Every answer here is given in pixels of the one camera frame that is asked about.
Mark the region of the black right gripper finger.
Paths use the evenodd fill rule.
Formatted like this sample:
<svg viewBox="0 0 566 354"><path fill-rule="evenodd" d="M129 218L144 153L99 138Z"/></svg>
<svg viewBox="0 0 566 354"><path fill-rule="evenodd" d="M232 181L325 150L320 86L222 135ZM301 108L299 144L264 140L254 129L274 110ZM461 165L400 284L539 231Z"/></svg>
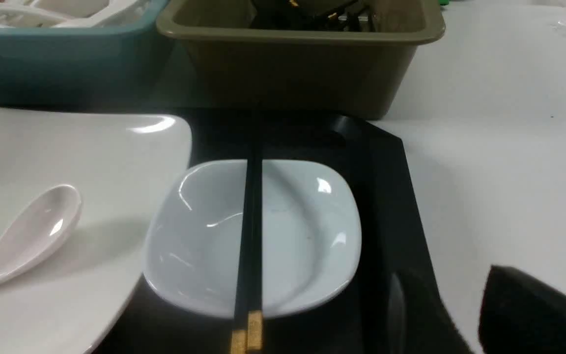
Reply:
<svg viewBox="0 0 566 354"><path fill-rule="evenodd" d="M478 337L486 354L566 354L566 294L516 267L492 265Z"/></svg>

